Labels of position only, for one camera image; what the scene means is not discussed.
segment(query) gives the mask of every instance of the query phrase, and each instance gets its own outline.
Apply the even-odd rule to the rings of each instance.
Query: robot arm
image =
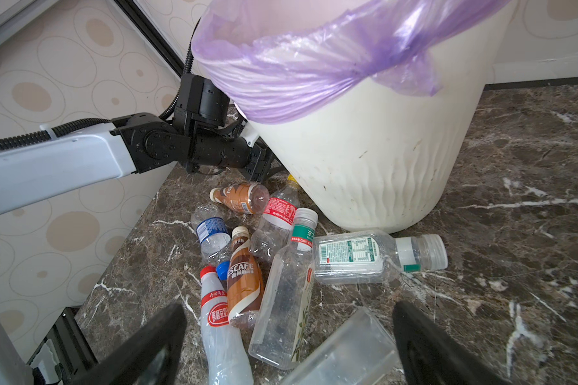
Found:
[[[184,74],[172,122],[136,113],[71,133],[63,125],[0,139],[0,214],[172,161],[189,173],[200,165],[238,168],[247,180],[262,182],[274,154],[242,119],[218,129],[225,125],[228,106],[228,96],[211,80]],[[83,121],[99,119],[66,126],[78,128]]]

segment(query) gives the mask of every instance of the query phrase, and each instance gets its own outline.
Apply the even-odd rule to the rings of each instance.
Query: plastic bag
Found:
[[[213,0],[192,50],[247,119],[285,123],[369,76],[401,94],[435,95],[428,48],[509,1]]]

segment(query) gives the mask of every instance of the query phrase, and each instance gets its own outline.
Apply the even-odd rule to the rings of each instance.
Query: water bottle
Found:
[[[219,251],[231,241],[231,235],[218,207],[212,203],[198,206],[190,217],[190,223],[196,228],[203,262],[212,266],[218,265]]]
[[[271,263],[276,253],[286,245],[293,216],[300,207],[299,188],[298,182],[289,175],[286,186],[270,197],[251,237],[251,252],[260,261]]]
[[[209,385],[253,384],[240,331],[229,325],[227,293],[212,266],[201,271],[201,338]]]
[[[436,234],[393,238],[381,230],[318,236],[313,240],[315,277],[324,285],[393,281],[401,272],[447,268]]]
[[[281,370],[293,369],[300,361],[314,280],[312,239],[317,219],[310,209],[296,210],[290,241],[272,261],[248,347],[251,356]]]
[[[233,211],[261,214],[266,208],[270,193],[261,183],[235,184],[223,189],[212,189],[210,200],[222,203]]]

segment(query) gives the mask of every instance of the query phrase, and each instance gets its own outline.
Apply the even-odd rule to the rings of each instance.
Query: blue bottle cap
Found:
[[[216,266],[216,273],[221,281],[227,280],[227,270],[229,270],[229,261],[225,261]]]

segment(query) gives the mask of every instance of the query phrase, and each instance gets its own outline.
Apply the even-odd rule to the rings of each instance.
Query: plastic cup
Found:
[[[396,343],[374,314],[358,308],[282,385],[371,385],[402,364]]]

